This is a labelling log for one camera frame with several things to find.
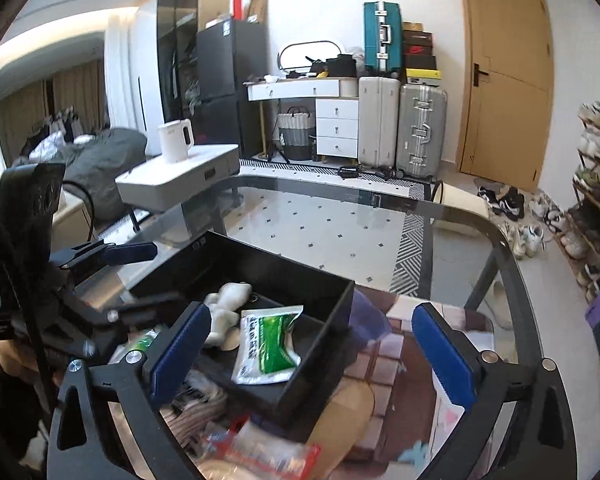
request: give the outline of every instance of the brown curtain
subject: brown curtain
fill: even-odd
[[[104,64],[102,59],[74,66],[53,76],[56,111],[73,106],[85,133],[104,126]]]
[[[45,82],[40,80],[0,100],[0,147],[8,166],[20,155],[34,127],[49,114]]]

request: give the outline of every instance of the cable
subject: cable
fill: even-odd
[[[87,202],[89,202],[89,206],[91,206],[91,222],[89,225],[89,237],[87,238],[87,241],[91,242],[91,239],[93,238],[93,224],[96,221],[96,206],[93,204],[93,198],[86,188],[82,184],[78,184],[75,180],[63,180],[62,185],[64,186],[64,184],[77,187],[87,197]]]
[[[49,362],[45,355],[42,336],[40,335],[36,318],[33,315],[33,303],[29,283],[27,283],[24,269],[19,264],[16,257],[16,251],[11,242],[11,237],[1,223],[0,265],[4,269],[4,274],[7,276],[9,284],[11,285],[11,290],[13,291],[13,297],[22,313],[22,319],[27,328],[27,333],[29,334],[29,341],[33,348],[33,353],[36,356],[36,363],[38,364],[38,372],[40,373],[40,379],[42,380],[48,412],[52,414],[56,407],[56,390]]]

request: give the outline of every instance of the wooden door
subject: wooden door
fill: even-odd
[[[460,169],[535,191],[554,85],[546,4],[465,0],[465,5],[469,99]]]

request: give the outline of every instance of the blue gripper pad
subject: blue gripper pad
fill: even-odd
[[[411,328],[449,400],[470,409],[476,400],[471,368],[422,304],[413,311]]]
[[[149,400],[154,408],[161,408],[174,399],[210,330],[211,313],[206,305],[200,304],[173,336],[151,370]]]

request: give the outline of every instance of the black tray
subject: black tray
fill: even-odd
[[[253,286],[254,301],[242,310],[298,304],[304,307],[292,333],[294,349],[302,361],[287,382],[235,384],[231,375],[237,349],[205,349],[197,362],[200,370],[252,410],[284,426],[309,391],[324,381],[325,366],[330,360],[325,352],[327,340],[347,336],[354,283],[206,232],[151,272],[131,293],[142,297],[176,290],[189,301],[203,301],[227,282]]]

